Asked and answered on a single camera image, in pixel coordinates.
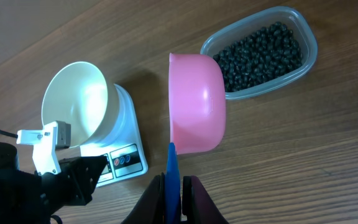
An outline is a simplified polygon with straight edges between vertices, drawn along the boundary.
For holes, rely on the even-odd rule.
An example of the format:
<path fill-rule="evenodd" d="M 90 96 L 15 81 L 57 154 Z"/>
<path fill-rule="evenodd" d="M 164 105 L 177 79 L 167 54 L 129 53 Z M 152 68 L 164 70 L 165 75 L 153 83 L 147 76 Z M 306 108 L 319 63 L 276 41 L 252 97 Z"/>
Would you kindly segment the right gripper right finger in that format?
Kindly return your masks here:
<path fill-rule="evenodd" d="M 228 224 L 196 176 L 183 177 L 181 212 L 188 224 Z"/>

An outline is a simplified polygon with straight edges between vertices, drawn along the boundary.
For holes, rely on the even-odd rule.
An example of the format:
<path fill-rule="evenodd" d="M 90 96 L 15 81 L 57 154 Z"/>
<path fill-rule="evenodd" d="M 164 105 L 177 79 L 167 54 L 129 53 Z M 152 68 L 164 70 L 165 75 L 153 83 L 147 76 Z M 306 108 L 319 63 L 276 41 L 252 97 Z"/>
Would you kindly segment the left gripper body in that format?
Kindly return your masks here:
<path fill-rule="evenodd" d="M 85 206 L 92 201 L 92 194 L 107 163 L 105 156 L 73 157 L 58 162 L 61 172 L 40 174 L 43 208 L 40 223 L 50 223 L 52 218 L 61 223 L 55 214 L 59 209 Z"/>

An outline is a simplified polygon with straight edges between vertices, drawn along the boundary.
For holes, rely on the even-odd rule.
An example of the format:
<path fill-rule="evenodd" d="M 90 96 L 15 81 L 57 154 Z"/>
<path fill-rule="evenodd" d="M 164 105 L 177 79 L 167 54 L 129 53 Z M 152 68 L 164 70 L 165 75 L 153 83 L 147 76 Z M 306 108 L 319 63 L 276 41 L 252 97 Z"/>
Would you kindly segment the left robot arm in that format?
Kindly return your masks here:
<path fill-rule="evenodd" d="M 56 212 L 88 204 L 107 163 L 74 157 L 59 161 L 60 173 L 31 174 L 19 170 L 16 147 L 0 142 L 0 223 L 61 223 Z"/>

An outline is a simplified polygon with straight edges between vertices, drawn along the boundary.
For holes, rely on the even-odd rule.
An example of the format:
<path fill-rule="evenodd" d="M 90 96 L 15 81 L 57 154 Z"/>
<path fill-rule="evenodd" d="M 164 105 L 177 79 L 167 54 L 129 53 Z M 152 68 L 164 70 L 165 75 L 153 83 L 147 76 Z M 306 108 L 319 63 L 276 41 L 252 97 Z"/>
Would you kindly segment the pink scoop blue handle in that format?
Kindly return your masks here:
<path fill-rule="evenodd" d="M 226 128 L 226 100 L 218 64 L 207 55 L 170 54 L 168 97 L 170 144 L 164 219 L 166 223 L 180 223 L 183 177 L 177 155 L 214 149 Z"/>

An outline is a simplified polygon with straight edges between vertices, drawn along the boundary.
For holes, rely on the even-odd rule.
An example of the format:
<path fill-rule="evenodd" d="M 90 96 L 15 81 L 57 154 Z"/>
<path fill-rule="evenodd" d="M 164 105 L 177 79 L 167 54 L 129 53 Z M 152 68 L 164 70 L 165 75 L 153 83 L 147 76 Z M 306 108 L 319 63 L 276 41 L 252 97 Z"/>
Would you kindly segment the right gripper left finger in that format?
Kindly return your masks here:
<path fill-rule="evenodd" d="M 156 175 L 122 224 L 164 224 L 165 174 Z"/>

